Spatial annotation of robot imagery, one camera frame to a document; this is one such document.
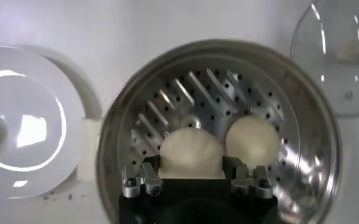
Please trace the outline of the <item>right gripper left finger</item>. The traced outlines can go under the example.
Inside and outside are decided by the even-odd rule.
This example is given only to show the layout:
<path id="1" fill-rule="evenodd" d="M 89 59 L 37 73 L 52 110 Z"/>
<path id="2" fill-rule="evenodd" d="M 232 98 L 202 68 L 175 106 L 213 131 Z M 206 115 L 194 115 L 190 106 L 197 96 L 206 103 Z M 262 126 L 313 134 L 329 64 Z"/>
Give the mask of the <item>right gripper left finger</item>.
<path id="1" fill-rule="evenodd" d="M 132 164 L 127 164 L 121 171 L 121 191 L 125 198 L 137 198 L 141 195 L 141 186 L 151 197 L 158 197 L 163 190 L 163 180 L 158 175 L 160 156 L 148 156 L 141 162 L 136 173 Z"/>

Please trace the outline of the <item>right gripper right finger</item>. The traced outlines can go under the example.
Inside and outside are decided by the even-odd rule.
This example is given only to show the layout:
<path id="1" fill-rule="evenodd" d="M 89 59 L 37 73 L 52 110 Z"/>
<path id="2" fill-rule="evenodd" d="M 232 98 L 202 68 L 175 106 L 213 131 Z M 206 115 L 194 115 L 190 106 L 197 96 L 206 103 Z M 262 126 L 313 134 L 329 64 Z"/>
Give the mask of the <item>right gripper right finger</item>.
<path id="1" fill-rule="evenodd" d="M 265 166 L 249 170 L 240 159 L 231 156 L 223 156 L 222 164 L 224 175 L 230 181 L 234 194 L 240 197 L 255 194 L 255 197 L 265 200 L 274 196 Z"/>

